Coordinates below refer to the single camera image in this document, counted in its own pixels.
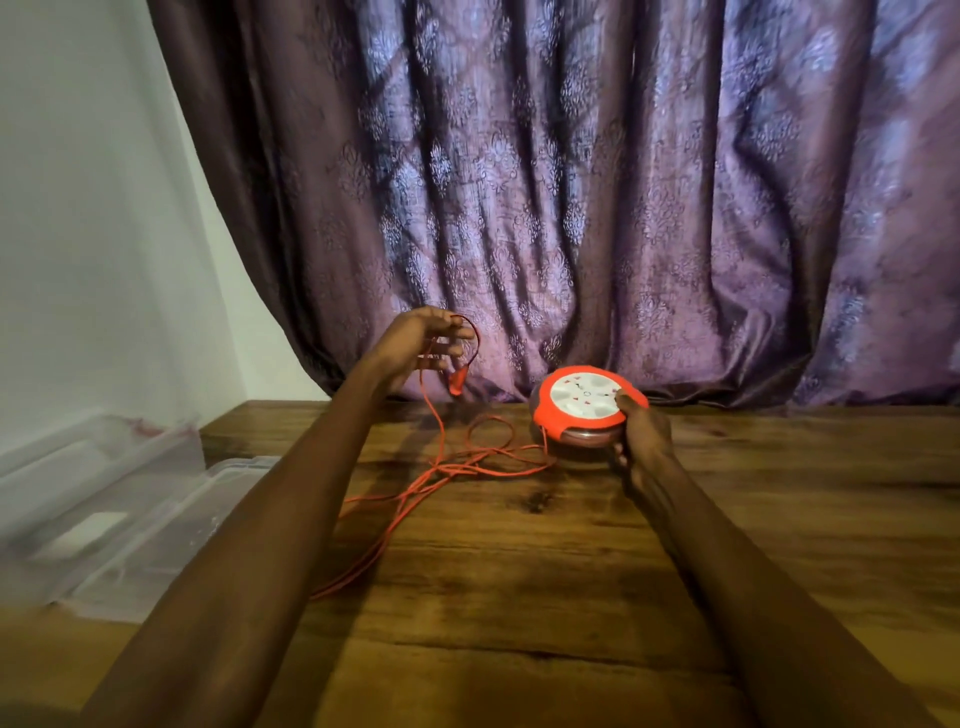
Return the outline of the person's right hand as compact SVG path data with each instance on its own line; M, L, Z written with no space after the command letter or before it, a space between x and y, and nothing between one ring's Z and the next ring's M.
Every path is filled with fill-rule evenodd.
M623 472L626 496L637 500L669 478L676 464L671 426L666 415L650 407L649 421L625 421L613 457Z

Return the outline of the clear plastic box lid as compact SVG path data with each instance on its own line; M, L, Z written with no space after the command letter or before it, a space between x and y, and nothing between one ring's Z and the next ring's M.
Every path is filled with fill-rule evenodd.
M87 620L142 624L234 507L279 461L278 456L231 458L210 467L59 604Z

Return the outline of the purple patterned curtain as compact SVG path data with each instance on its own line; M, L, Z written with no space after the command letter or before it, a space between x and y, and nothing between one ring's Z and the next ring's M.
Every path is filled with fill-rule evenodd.
M212 197L333 394L464 313L466 394L960 406L960 0L148 0Z

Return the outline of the person's left forearm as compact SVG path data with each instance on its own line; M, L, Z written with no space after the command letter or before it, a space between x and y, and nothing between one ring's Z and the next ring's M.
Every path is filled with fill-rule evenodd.
M174 579L80 728L251 728L306 610L393 375L367 356Z

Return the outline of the person's left hand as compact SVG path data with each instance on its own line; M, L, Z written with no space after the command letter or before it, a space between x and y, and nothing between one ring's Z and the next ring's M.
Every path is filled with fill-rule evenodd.
M400 391L417 369L417 358L448 358L449 368L455 358L465 353L465 342L446 338L429 338L429 312L451 312L432 306L423 306L396 316L379 341L362 360L362 367L370 371L379 394L390 395Z

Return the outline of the clear plastic storage box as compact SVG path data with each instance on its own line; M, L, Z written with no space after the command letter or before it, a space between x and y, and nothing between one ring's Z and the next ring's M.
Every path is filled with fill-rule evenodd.
M93 415L0 453L0 606L65 599L172 514L205 471L190 420Z

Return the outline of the person's right forearm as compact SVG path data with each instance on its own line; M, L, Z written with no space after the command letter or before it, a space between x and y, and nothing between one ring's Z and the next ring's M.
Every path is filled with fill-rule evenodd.
M676 458L616 457L628 493L696 587L764 728L945 728Z

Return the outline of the round orange extension cord reel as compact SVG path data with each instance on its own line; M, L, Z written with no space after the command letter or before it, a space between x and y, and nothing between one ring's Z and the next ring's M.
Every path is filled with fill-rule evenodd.
M604 449L626 428L619 394L640 407L650 406L645 394L619 374L587 365L559 368L534 387L529 399L533 425L546 446Z

